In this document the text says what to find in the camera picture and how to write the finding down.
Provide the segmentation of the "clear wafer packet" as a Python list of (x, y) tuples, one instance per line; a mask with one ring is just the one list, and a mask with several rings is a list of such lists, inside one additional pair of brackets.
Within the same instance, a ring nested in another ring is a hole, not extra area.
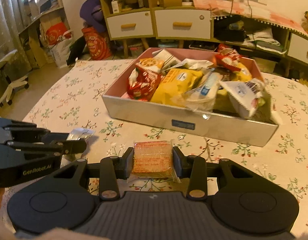
[(168, 178), (176, 183), (181, 182), (174, 167), (171, 141), (134, 143), (132, 171), (127, 181), (131, 182), (141, 178)]

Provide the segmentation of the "yellow waffle sandwich packet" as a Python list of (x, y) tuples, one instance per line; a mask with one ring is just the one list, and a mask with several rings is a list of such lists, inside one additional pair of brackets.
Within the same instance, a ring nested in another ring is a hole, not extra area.
[(160, 82), (150, 102), (183, 107), (181, 95), (191, 90), (202, 76), (199, 70), (173, 68)]

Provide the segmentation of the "white printed snack packet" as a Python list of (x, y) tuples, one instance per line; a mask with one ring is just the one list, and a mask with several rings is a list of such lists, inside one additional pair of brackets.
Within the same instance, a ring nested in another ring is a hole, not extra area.
[(174, 65), (177, 65), (181, 62), (177, 57), (172, 55), (170, 52), (168, 52), (166, 49), (161, 49), (154, 51), (152, 53), (152, 56), (156, 60), (162, 60), (164, 61), (163, 66), (161, 68), (161, 72), (164, 70), (173, 67)]

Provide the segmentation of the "orange white cookie packet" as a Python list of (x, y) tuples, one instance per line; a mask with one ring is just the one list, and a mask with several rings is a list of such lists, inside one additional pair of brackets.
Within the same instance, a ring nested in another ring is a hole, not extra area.
[(137, 67), (140, 67), (144, 70), (148, 70), (154, 73), (160, 73), (163, 65), (164, 65), (163, 60), (158, 60), (154, 58), (143, 58), (143, 59), (140, 59), (140, 61), (136, 63)]

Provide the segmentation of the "silver foil wrapper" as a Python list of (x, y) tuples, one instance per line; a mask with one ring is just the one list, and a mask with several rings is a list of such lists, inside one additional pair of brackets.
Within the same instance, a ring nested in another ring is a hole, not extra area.
[(94, 135), (95, 131), (86, 128), (75, 128), (69, 134), (66, 140), (87, 140)]

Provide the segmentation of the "floral white tablecloth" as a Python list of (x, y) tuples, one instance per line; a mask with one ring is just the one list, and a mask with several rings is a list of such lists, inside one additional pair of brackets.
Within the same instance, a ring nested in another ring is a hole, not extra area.
[(33, 122), (53, 132), (92, 129), (86, 158), (94, 163), (120, 156), (137, 141), (168, 140), (184, 154), (216, 163), (229, 158), (292, 193), (299, 215), (295, 236), (308, 234), (308, 88), (272, 74), (265, 82), (283, 123), (264, 147), (236, 144), (184, 132), (133, 124), (109, 117), (102, 95), (130, 60), (82, 61), (73, 68), (49, 64), (29, 74), (28, 89), (0, 108), (3, 118)]

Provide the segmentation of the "white office chair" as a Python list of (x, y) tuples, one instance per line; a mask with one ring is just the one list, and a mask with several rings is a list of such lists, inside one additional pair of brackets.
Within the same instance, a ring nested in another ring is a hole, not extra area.
[(3, 77), (3, 81), (7, 83), (7, 87), (4, 93), (0, 96), (0, 107), (3, 107), (5, 103), (9, 106), (12, 104), (13, 92), (19, 88), (28, 89), (28, 76), (24, 75), (18, 79), (12, 80), (10, 75), (6, 72), (6, 67), (12, 65), (17, 59), (18, 51), (12, 50), (0, 59), (0, 74)]

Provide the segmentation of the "pink silver storage box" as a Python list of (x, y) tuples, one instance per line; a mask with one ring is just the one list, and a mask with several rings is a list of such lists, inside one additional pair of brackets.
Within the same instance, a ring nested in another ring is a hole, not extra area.
[(105, 92), (102, 99), (110, 117), (148, 125), (173, 129), (202, 137), (210, 137), (231, 142), (265, 146), (280, 124), (280, 117), (271, 103), (258, 108), (251, 119), (244, 119), (234, 109), (228, 93), (220, 86), (220, 81), (247, 82), (264, 78), (252, 59), (242, 57), (239, 72), (217, 65), (216, 52), (191, 49), (166, 49), (181, 62), (163, 72), (161, 81), (173, 68), (199, 70), (202, 78), (194, 87), (181, 95), (183, 107), (169, 106), (150, 101), (134, 100), (127, 93), (127, 83), (136, 63), (143, 58), (153, 58), (152, 53), (159, 48), (149, 48), (143, 52)]

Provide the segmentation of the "red snack packet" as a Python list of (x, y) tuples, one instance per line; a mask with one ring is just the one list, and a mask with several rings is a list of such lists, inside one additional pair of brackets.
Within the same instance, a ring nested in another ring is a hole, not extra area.
[(128, 79), (127, 93), (134, 100), (150, 101), (160, 82), (160, 74), (135, 67)]
[(231, 72), (239, 72), (241, 55), (233, 48), (225, 44), (219, 44), (217, 54), (215, 55), (217, 65), (230, 70)]

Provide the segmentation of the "white walnut snack packet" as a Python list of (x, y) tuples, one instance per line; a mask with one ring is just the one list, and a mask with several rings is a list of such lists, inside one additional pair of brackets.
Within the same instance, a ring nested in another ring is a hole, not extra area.
[(231, 104), (241, 118), (251, 119), (258, 108), (271, 103), (265, 84), (257, 78), (247, 82), (220, 81), (220, 86), (228, 93)]

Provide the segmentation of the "orange cartoon bag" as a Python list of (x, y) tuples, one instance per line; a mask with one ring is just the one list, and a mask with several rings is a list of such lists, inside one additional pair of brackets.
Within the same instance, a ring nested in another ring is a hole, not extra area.
[(94, 27), (81, 29), (92, 60), (104, 60), (112, 55), (108, 33), (99, 33)]

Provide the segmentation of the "purple plush toy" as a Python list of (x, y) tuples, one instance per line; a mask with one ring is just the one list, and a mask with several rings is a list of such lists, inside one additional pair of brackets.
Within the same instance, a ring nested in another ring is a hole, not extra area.
[(97, 32), (103, 33), (106, 31), (100, 0), (86, 0), (81, 6), (79, 15), (88, 25), (93, 26)]

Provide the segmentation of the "yellow white TV cabinet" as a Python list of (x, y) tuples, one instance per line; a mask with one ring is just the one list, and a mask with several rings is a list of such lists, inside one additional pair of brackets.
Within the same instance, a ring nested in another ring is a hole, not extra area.
[[(238, 0), (266, 5), (302, 24), (308, 0)], [(112, 40), (150, 37), (232, 44), (308, 65), (308, 38), (289, 29), (239, 15), (213, 17), (182, 0), (101, 0)]]

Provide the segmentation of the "pink cloth runner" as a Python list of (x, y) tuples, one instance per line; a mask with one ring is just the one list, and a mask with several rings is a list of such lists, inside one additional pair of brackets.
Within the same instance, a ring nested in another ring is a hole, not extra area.
[(252, 1), (239, 2), (238, 0), (233, 2), (228, 0), (193, 0), (193, 3), (196, 9), (211, 11), (213, 17), (239, 15), (283, 27), (308, 38), (308, 33), (300, 22), (274, 11), (266, 5)]

